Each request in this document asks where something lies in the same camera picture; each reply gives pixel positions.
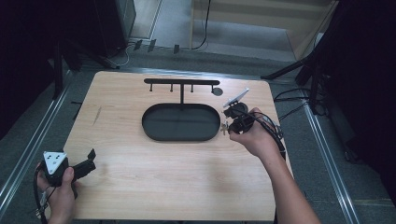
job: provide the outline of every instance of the bare arm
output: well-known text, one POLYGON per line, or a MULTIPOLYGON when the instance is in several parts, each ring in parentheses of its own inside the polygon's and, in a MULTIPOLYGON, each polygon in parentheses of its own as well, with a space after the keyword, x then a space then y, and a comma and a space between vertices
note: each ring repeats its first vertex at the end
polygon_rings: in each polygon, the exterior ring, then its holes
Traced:
POLYGON ((247 133, 230 133, 230 139, 244 145, 258 157, 271 178, 279 223, 320 223, 314 210, 294 181, 275 140, 255 121, 247 133))

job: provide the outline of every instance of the forearm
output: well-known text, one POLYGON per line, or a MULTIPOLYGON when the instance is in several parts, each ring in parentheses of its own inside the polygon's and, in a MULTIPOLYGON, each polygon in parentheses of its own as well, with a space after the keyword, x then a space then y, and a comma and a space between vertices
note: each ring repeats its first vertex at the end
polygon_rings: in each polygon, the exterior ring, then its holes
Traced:
POLYGON ((320 223, 279 153, 259 157, 271 178, 279 223, 320 223))

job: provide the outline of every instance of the light wood tabletop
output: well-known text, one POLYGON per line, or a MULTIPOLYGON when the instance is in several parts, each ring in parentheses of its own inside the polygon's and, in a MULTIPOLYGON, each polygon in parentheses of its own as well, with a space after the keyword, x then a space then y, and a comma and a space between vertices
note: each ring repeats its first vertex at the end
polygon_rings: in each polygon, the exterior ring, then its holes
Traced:
POLYGON ((249 87, 242 102, 277 121, 269 85, 261 80, 99 72, 64 147, 70 165, 96 152, 96 169, 78 181, 76 218, 273 220, 268 174, 227 133, 204 142, 157 142, 145 135, 144 112, 180 100, 179 86, 149 91, 148 77, 218 80, 221 96, 210 86, 186 87, 184 101, 212 106, 221 120, 223 104, 249 87))

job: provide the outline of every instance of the aluminum strip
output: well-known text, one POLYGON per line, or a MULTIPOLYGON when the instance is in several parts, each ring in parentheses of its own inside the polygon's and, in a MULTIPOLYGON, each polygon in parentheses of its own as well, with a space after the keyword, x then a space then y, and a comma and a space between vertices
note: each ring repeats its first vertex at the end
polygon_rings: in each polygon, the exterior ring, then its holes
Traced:
POLYGON ((54 118, 58 114, 58 111, 64 102, 64 98, 67 94, 69 89, 70 83, 72 79, 71 72, 68 71, 65 75, 65 85, 64 89, 59 95, 58 99, 53 100, 52 103, 49 105, 49 109, 47 110, 44 118, 40 121, 35 133, 33 134, 32 138, 30 139, 28 145, 26 146, 25 150, 23 151, 21 158, 15 165, 11 175, 8 177, 6 184, 0 191, 0 220, 3 218, 4 213, 7 211, 9 204, 11 203, 12 198, 15 195, 18 187, 20 186, 23 177, 25 176, 29 165, 32 163, 35 154, 37 153, 38 149, 41 146, 41 143, 44 137, 47 134, 47 131, 50 128, 51 123, 53 122, 54 118))
MULTIPOLYGON (((308 96, 303 91, 301 91, 301 95, 304 97, 308 96)), ((356 213, 355 206, 353 205, 353 202, 347 191, 347 186, 338 172, 337 165, 335 164, 335 161, 332 157, 332 152, 329 148, 329 145, 327 144, 326 137, 321 130, 318 118, 312 113, 309 105, 305 105, 304 110, 306 116, 308 117, 308 121, 311 125, 314 136, 318 142, 320 154, 328 170, 330 180, 332 181, 332 186, 334 187, 338 202, 340 203, 341 209, 343 210, 344 216, 346 218, 346 223, 361 223, 358 214, 356 213)))

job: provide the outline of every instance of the key holder stand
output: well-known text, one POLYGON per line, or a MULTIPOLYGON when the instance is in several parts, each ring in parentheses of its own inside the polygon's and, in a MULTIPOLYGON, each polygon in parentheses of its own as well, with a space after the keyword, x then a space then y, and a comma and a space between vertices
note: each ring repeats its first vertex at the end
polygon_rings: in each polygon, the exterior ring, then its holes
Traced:
POLYGON ((142 117, 142 126, 146 135, 156 141, 207 141, 219 131, 220 117, 217 110, 210 105, 186 104, 184 102, 185 85, 214 86, 218 80, 201 79, 162 79, 146 78, 149 90, 153 91, 154 84, 167 84, 173 92, 174 85, 180 85, 180 103, 163 103, 153 105, 146 110, 142 117))

